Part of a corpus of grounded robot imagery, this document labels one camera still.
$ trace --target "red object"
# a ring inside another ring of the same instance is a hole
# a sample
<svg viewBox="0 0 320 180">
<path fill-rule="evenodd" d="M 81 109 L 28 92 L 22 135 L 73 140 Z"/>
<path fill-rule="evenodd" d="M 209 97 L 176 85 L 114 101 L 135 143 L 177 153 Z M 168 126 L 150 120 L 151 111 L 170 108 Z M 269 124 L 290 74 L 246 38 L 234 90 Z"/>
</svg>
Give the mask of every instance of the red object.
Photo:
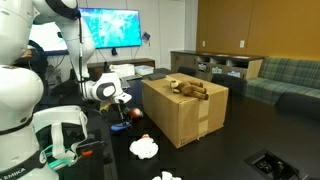
<svg viewBox="0 0 320 180">
<path fill-rule="evenodd" d="M 142 137 L 141 137 L 141 139 L 142 138 L 149 138 L 149 135 L 148 134 L 144 134 Z"/>
<path fill-rule="evenodd" d="M 89 151 L 83 151 L 81 154 L 82 154 L 82 156 L 90 156 L 92 153 L 93 153 L 93 151 L 89 150 Z"/>
<path fill-rule="evenodd" d="M 140 111 L 140 109 L 138 109 L 138 108 L 132 108 L 132 109 L 130 109 L 130 117 L 132 118 L 132 119 L 137 119 L 137 118 L 140 118 L 140 117 L 142 117 L 143 116 L 143 114 L 142 114 L 142 112 Z"/>
</svg>

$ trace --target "plaid cushion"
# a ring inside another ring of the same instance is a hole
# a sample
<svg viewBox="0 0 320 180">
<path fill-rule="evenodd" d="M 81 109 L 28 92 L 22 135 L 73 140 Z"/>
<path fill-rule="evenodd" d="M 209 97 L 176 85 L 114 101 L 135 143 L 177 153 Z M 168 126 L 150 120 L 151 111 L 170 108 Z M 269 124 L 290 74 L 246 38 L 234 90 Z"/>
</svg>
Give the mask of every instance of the plaid cushion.
<svg viewBox="0 0 320 180">
<path fill-rule="evenodd" d="M 320 98 L 320 90 L 265 78 L 248 80 L 246 96 L 275 105 L 283 92 L 293 92 Z"/>
<path fill-rule="evenodd" d="M 320 61 L 267 57 L 259 77 L 320 89 Z"/>
</svg>

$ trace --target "orange wall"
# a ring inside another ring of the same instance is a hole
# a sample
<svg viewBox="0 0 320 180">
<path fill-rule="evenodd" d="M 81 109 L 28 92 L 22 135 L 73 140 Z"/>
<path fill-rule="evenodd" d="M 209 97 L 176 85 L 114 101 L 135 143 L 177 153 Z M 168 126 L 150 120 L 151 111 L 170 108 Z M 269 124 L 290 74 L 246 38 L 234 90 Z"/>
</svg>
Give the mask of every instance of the orange wall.
<svg viewBox="0 0 320 180">
<path fill-rule="evenodd" d="M 318 0 L 199 0 L 198 7 L 198 51 L 320 61 Z"/>
</svg>

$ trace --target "tv screen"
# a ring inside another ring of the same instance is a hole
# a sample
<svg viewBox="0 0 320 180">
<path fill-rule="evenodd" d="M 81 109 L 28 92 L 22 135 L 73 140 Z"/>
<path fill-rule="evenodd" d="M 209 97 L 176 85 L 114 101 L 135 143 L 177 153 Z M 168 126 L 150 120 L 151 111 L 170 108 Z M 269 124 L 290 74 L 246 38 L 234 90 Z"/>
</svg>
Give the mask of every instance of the tv screen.
<svg viewBox="0 0 320 180">
<path fill-rule="evenodd" d="M 141 46 L 139 11 L 79 8 L 96 48 Z"/>
<path fill-rule="evenodd" d="M 48 55 L 67 54 L 67 45 L 59 38 L 60 29 L 52 23 L 32 25 L 29 39 L 38 43 Z"/>
<path fill-rule="evenodd" d="M 95 48 L 141 46 L 139 11 L 102 8 L 79 8 L 92 34 Z M 60 29 L 52 23 L 32 25 L 29 39 L 48 55 L 67 54 L 67 45 L 59 38 Z"/>
</svg>

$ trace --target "white cloth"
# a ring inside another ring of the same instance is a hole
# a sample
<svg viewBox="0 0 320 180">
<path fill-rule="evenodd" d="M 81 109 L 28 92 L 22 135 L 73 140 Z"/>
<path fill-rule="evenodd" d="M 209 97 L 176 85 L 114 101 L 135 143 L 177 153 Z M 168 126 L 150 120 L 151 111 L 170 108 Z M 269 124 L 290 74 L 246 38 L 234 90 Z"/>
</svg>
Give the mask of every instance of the white cloth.
<svg viewBox="0 0 320 180">
<path fill-rule="evenodd" d="M 145 134 L 138 141 L 134 141 L 130 145 L 130 151 L 137 155 L 140 159 L 152 158 L 158 152 L 158 145 L 153 139 Z"/>
<path fill-rule="evenodd" d="M 172 174 L 167 171 L 162 171 L 162 178 L 160 176 L 154 177 L 152 180 L 181 180 L 179 177 L 172 177 Z"/>
</svg>

